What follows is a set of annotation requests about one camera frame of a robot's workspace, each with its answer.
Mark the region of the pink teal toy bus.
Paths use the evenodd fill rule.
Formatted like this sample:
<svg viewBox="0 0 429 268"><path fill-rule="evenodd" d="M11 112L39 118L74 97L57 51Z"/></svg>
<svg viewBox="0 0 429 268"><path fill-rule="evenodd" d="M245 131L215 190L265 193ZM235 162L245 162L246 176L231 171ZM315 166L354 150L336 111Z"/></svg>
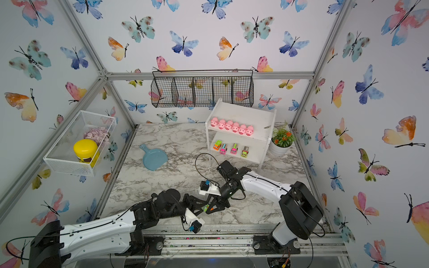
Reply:
<svg viewBox="0 0 429 268"><path fill-rule="evenodd" d="M227 153L227 144L222 144L220 147L220 154L225 155Z"/></svg>

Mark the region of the pink toy car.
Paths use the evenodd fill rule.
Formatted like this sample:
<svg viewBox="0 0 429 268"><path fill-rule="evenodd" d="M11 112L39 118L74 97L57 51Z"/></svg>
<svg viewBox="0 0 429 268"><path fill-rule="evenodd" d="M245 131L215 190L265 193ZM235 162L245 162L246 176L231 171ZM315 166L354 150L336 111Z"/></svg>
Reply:
<svg viewBox="0 0 429 268"><path fill-rule="evenodd" d="M232 148L231 148L230 153L231 153L231 154L233 154L233 155L236 155L236 154L237 154L237 152L238 152L238 144L237 144L237 143L234 143L234 144L232 145Z"/></svg>

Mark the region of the orange green toy car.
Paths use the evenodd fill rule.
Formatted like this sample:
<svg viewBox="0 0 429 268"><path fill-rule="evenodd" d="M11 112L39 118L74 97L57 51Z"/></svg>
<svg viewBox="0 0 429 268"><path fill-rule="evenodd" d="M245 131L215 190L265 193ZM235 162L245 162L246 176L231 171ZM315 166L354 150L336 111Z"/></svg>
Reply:
<svg viewBox="0 0 429 268"><path fill-rule="evenodd" d="M213 145L213 149L216 150L216 151L218 151L220 149L221 145L222 145L222 141L221 140L217 140L214 143L214 145Z"/></svg>

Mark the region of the pink pig toy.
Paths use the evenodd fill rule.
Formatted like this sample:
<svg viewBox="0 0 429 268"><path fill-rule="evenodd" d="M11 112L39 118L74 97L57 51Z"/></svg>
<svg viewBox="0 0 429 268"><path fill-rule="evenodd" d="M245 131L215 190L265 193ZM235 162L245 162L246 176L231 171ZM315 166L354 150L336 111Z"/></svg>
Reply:
<svg viewBox="0 0 429 268"><path fill-rule="evenodd" d="M218 121L218 128L220 130L225 129L225 126L226 126L226 121L224 119L221 119L221 120Z"/></svg>
<svg viewBox="0 0 429 268"><path fill-rule="evenodd" d="M211 125L211 127L217 127L217 126L218 126L218 124L219 124L219 120L218 120L218 118L217 118L217 117L213 117L213 118L211 118L211 120L210 120L210 125Z"/></svg>
<svg viewBox="0 0 429 268"><path fill-rule="evenodd" d="M244 135L244 134L246 134L246 132L247 132L247 126L246 126L246 125L244 125L244 124L243 124L243 125L241 125L241 126L240 126L240 129L239 129L239 131L238 131L238 132L239 132L239 134L240 134L240 135Z"/></svg>
<svg viewBox="0 0 429 268"><path fill-rule="evenodd" d="M233 121L227 121L225 124L225 130L230 131L233 126Z"/></svg>
<svg viewBox="0 0 429 268"><path fill-rule="evenodd" d="M239 123L238 123L238 122L234 122L234 123L232 124L231 130L232 130L234 133L237 133L237 132L239 131L239 129L240 129L240 125L239 125Z"/></svg>

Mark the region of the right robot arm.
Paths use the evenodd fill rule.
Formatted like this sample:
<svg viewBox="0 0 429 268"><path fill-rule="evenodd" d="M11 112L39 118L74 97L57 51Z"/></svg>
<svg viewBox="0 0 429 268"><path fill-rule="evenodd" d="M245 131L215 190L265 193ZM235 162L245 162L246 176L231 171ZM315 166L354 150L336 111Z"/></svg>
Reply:
<svg viewBox="0 0 429 268"><path fill-rule="evenodd" d="M229 200L237 191L255 193L277 203L284 220L268 235L267 244L273 252L283 250L296 239L308 240L324 216L316 198L301 182L276 182L247 167L237 169L229 161L221 163L217 171L225 179L224 185L216 186L209 180L200 184L200 195L207 196L206 213L228 208Z"/></svg>

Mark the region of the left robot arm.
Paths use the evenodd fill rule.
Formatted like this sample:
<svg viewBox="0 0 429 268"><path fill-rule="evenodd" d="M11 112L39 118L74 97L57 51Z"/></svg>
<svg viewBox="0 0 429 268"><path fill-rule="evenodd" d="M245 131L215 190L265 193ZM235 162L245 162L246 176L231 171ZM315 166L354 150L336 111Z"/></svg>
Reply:
<svg viewBox="0 0 429 268"><path fill-rule="evenodd" d="M159 256L164 238L143 231L160 219L178 217L189 231L198 233L203 226L198 215L203 212L213 212L207 201L168 189L107 218L66 226L54 221L30 243L29 267L62 268L101 255Z"/></svg>

